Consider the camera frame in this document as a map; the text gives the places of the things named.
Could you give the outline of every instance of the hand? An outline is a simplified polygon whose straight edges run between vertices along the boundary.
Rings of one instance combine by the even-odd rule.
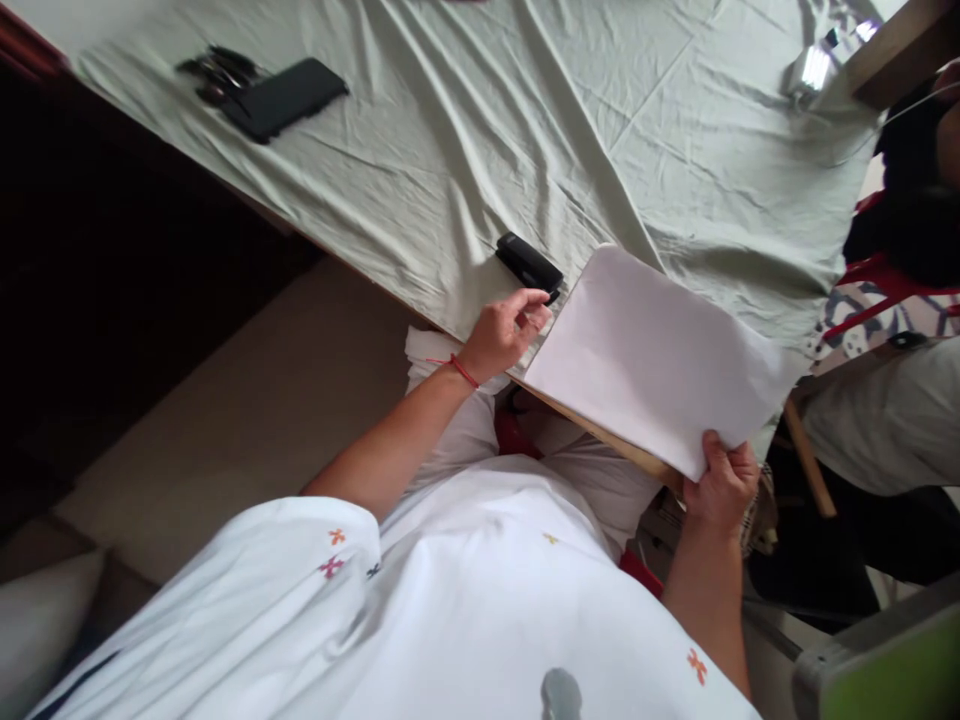
[[[750,443],[727,451],[714,430],[703,434],[703,454],[709,467],[697,484],[683,481],[687,515],[702,525],[739,538],[740,524],[753,496],[757,494],[760,466]]]
[[[482,384],[516,365],[553,317],[544,306],[549,299],[543,290],[524,288],[483,308],[467,344],[457,355],[470,377]]]

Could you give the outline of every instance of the pillow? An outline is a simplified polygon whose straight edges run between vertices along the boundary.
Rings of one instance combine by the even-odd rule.
[[[103,553],[72,558],[0,586],[0,720],[43,699],[90,609]]]

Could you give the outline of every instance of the stapler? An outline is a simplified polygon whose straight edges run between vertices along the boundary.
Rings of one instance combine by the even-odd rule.
[[[560,297],[563,273],[515,233],[507,233],[497,240],[496,255],[525,287],[550,293],[550,299],[544,305],[550,305]]]

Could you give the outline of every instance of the smartphone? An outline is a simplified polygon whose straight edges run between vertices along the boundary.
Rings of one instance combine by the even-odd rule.
[[[307,58],[228,98],[220,109],[247,137],[266,145],[284,128],[349,92],[343,78]]]

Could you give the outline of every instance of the paper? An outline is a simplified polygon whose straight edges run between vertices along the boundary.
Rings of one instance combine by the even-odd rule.
[[[756,433],[809,366],[615,245],[590,258],[524,375],[693,480],[701,436]]]

